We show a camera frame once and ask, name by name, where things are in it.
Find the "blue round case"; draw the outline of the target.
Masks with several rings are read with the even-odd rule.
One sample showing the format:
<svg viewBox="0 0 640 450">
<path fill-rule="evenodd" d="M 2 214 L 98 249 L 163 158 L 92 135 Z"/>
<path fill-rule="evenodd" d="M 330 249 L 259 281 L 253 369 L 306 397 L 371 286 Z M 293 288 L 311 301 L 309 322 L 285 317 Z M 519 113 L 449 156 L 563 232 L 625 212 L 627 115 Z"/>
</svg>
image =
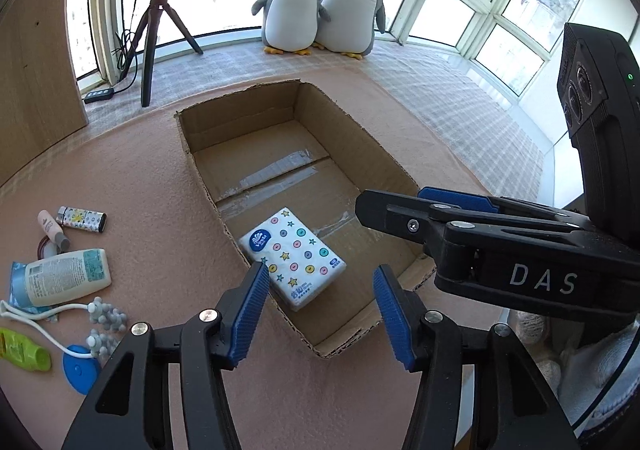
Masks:
<svg viewBox="0 0 640 450">
<path fill-rule="evenodd" d="M 101 363 L 99 363 L 98 359 L 93 358 L 85 347 L 70 345 L 67 346 L 67 349 L 75 354 L 88 355 L 88 358 L 78 358 L 64 352 L 62 358 L 62 369 L 67 383 L 70 384 L 76 392 L 86 396 L 98 380 L 102 371 Z"/>
</svg>

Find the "patterned tissue pack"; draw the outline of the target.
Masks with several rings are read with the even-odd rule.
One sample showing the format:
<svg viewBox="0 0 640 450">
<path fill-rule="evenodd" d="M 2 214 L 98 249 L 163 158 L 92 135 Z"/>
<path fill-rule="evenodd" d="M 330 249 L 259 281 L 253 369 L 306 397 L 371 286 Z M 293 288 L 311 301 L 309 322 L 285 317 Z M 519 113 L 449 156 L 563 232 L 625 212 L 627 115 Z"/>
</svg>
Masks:
<svg viewBox="0 0 640 450">
<path fill-rule="evenodd" d="M 314 300 L 347 268 L 287 207 L 241 236 L 239 246 L 252 262 L 267 267 L 274 290 L 294 311 Z"/>
</svg>

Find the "green tube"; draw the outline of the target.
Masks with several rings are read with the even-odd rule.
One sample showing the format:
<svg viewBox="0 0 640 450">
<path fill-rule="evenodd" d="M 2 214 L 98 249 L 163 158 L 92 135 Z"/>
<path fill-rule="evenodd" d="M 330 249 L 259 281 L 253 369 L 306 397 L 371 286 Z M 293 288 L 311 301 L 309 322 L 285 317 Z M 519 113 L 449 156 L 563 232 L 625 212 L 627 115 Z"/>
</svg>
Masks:
<svg viewBox="0 0 640 450">
<path fill-rule="evenodd" d="M 3 360 L 29 372 L 48 372 L 52 362 L 50 352 L 29 337 L 15 331 L 0 329 L 0 352 Z"/>
</svg>

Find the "white lotion bottle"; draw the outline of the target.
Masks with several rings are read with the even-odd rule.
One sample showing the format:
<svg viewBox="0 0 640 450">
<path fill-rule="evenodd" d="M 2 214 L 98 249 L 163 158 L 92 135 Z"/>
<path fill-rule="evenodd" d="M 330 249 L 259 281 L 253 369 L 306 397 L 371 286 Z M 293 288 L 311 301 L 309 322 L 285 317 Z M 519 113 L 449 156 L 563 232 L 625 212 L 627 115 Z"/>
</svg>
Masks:
<svg viewBox="0 0 640 450">
<path fill-rule="evenodd" d="M 103 248 L 68 252 L 25 267 L 25 290 L 32 306 L 67 303 L 112 284 Z"/>
</svg>

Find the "small pink bottle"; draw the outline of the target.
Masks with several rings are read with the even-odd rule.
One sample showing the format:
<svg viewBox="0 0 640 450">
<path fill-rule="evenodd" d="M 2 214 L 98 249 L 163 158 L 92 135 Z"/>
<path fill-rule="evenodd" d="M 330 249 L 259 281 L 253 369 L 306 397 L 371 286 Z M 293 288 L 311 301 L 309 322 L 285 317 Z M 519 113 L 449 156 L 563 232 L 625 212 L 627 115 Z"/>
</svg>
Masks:
<svg viewBox="0 0 640 450">
<path fill-rule="evenodd" d="M 70 249 L 70 240 L 62 227 L 47 210 L 40 210 L 37 216 L 38 224 L 48 239 L 62 252 Z"/>
</svg>

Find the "patterned lighter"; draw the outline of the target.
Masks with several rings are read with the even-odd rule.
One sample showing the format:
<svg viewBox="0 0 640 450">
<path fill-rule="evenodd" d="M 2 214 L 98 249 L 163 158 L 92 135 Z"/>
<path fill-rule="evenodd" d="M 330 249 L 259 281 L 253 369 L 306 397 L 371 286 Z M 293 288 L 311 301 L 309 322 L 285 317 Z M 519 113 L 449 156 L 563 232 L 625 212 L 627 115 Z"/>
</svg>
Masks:
<svg viewBox="0 0 640 450">
<path fill-rule="evenodd" d="M 61 206 L 56 212 L 55 220 L 62 226 L 94 233 L 102 233 L 105 229 L 106 214 L 96 210 Z"/>
</svg>

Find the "plaid bed sheet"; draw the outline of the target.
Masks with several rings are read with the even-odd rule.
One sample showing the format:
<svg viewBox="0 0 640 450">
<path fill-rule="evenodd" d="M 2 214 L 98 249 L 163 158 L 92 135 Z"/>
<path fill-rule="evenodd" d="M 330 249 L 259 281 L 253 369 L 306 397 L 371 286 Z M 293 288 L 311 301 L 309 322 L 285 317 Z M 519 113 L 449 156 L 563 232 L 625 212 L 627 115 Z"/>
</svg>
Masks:
<svg viewBox="0 0 640 450">
<path fill-rule="evenodd" d="M 89 109 L 86 128 L 35 158 L 1 189 L 1 219 L 25 227 L 60 204 L 120 217 L 171 200 L 200 202 L 175 116 L 198 101 L 297 78 L 320 87 L 422 186 L 539 199 L 544 152 L 512 115 L 442 54 L 382 40 L 361 61 L 317 51 L 270 56 L 258 43 L 160 63 L 153 99 L 125 92 Z"/>
</svg>

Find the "cardboard box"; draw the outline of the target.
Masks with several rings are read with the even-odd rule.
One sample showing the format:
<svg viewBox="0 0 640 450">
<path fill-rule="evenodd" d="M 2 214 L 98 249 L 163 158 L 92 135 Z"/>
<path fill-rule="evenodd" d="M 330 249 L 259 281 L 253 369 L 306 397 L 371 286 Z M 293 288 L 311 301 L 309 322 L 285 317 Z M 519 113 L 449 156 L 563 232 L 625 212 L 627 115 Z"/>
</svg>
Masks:
<svg viewBox="0 0 640 450">
<path fill-rule="evenodd" d="M 314 84 L 282 80 L 228 92 L 181 110 L 178 127 L 207 199 L 244 258 L 241 236 L 287 207 L 347 268 L 304 308 L 274 298 L 320 357 L 332 358 L 380 323 L 372 276 L 390 266 L 407 290 L 435 265 L 420 248 L 360 224 L 363 190 L 416 193 L 416 182 Z"/>
</svg>

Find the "blue sachet packet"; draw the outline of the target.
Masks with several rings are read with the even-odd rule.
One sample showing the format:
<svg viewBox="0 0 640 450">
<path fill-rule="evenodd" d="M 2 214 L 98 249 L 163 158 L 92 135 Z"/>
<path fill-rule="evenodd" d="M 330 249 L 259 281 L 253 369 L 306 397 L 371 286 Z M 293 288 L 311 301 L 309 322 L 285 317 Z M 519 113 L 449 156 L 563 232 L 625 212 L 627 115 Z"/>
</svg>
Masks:
<svg viewBox="0 0 640 450">
<path fill-rule="evenodd" d="M 51 306 L 35 306 L 26 291 L 26 265 L 22 262 L 12 262 L 8 303 L 29 314 L 43 314 L 52 310 Z"/>
</svg>

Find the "large plush penguin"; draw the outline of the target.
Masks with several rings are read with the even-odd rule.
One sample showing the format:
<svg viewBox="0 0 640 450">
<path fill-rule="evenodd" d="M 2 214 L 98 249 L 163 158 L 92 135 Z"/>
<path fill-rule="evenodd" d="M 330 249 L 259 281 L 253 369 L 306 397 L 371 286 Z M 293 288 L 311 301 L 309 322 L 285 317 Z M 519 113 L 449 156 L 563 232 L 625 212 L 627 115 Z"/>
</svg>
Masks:
<svg viewBox="0 0 640 450">
<path fill-rule="evenodd" d="M 319 0 L 330 20 L 321 19 L 314 46 L 361 60 L 374 46 L 375 31 L 385 32 L 384 0 Z"/>
</svg>

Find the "small plush penguin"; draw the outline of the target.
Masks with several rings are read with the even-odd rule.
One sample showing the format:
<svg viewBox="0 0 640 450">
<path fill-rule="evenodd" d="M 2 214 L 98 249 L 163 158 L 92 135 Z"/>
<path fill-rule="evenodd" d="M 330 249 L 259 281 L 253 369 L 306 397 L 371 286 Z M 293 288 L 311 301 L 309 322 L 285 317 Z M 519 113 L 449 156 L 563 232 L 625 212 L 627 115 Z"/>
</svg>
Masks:
<svg viewBox="0 0 640 450">
<path fill-rule="evenodd" d="M 262 43 L 266 54 L 310 54 L 319 22 L 330 22 L 320 0 L 256 0 L 253 16 L 262 12 Z"/>
</svg>

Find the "large wooden board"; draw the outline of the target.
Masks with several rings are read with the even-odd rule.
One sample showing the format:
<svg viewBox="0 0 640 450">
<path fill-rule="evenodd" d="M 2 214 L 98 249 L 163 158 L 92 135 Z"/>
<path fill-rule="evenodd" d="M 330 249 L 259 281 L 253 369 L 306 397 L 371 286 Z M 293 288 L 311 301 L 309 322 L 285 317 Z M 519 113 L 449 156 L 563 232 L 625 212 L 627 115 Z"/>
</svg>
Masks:
<svg viewBox="0 0 640 450">
<path fill-rule="evenodd" d="M 66 0 L 13 0 L 1 19 L 1 181 L 88 124 Z"/>
</svg>

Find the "black tripod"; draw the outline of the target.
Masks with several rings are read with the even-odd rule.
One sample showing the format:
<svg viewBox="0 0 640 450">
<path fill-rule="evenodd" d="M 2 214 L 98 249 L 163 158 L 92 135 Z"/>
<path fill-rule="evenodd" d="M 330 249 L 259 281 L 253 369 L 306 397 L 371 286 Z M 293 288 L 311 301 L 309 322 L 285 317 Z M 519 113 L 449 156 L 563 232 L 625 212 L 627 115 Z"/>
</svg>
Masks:
<svg viewBox="0 0 640 450">
<path fill-rule="evenodd" d="M 119 68 L 119 81 L 122 82 L 127 76 L 131 63 L 137 59 L 137 50 L 142 35 L 145 35 L 145 42 L 142 54 L 142 82 L 141 82 L 141 106 L 148 108 L 151 104 L 152 79 L 155 61 L 155 49 L 157 46 L 157 35 L 160 29 L 160 19 L 163 14 L 167 14 L 169 19 L 178 28 L 182 37 L 189 44 L 191 49 L 200 56 L 204 54 L 203 49 L 189 32 L 178 12 L 171 7 L 168 0 L 150 0 L 148 8 L 142 14 L 139 24 L 134 31 L 134 36 L 128 46 L 125 47 L 124 63 Z"/>
</svg>

